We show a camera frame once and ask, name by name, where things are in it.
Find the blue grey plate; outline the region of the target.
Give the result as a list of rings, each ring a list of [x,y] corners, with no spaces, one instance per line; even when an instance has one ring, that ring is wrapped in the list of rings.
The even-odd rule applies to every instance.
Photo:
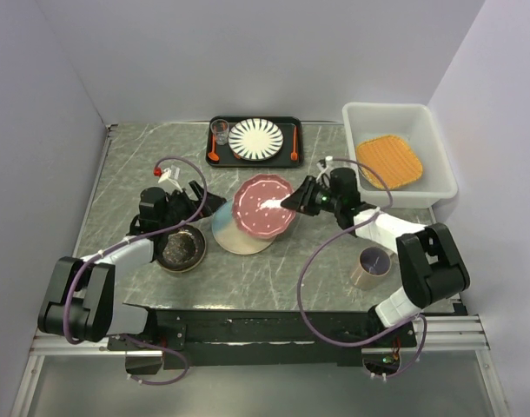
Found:
[[[227,201],[212,217],[212,233],[222,248],[235,255],[254,255],[262,252],[275,241],[274,238],[256,238],[240,230],[232,215],[232,206],[232,201]]]

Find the pink polka dot plate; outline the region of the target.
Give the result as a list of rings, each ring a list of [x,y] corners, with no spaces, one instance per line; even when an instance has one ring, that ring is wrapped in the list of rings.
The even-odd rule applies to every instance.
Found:
[[[236,191],[232,216],[243,232],[262,240],[271,240],[285,232],[296,213],[282,206],[294,192],[286,179],[275,174],[258,174]]]

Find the dark metallic bowl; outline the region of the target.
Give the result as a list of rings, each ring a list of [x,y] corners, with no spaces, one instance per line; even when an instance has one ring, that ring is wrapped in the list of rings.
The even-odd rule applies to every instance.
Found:
[[[158,264],[172,273],[196,268],[207,251],[206,239],[199,228],[184,226],[164,236],[156,249]]]

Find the orange woven pattern plate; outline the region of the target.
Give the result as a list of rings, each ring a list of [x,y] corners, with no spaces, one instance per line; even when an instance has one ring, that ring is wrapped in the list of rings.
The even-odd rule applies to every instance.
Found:
[[[390,190],[401,189],[423,176],[423,165],[407,141],[385,135],[361,142],[355,148],[359,163],[370,167]]]

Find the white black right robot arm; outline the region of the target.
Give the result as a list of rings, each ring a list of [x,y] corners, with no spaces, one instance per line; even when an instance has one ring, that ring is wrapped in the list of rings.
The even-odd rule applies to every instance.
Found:
[[[327,185],[307,176],[281,206],[310,216],[327,211],[345,233],[397,254],[401,286],[368,312],[368,338],[377,346],[386,346],[397,336],[396,324],[470,286],[469,273],[446,225],[404,221],[364,202],[351,168],[333,169]]]

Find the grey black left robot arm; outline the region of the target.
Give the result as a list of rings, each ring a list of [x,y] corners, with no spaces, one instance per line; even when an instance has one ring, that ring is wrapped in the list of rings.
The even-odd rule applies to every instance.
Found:
[[[208,192],[196,181],[189,186],[195,200],[184,189],[171,193],[160,187],[143,190],[138,215],[120,242],[83,258],[60,258],[38,314],[38,329],[65,336],[72,344],[128,334],[137,347],[153,347],[160,328],[151,321],[149,309],[116,301],[115,284],[156,260],[170,235],[212,216],[226,203],[225,198]]]

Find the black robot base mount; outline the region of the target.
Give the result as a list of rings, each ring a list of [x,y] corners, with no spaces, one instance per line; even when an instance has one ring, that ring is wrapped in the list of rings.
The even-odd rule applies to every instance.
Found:
[[[318,339],[295,311],[152,310],[136,339],[169,348],[152,354],[124,339],[111,339],[111,352],[126,352],[125,369],[136,376],[192,367],[331,363],[359,367],[361,349]],[[182,354],[181,358],[174,352]]]

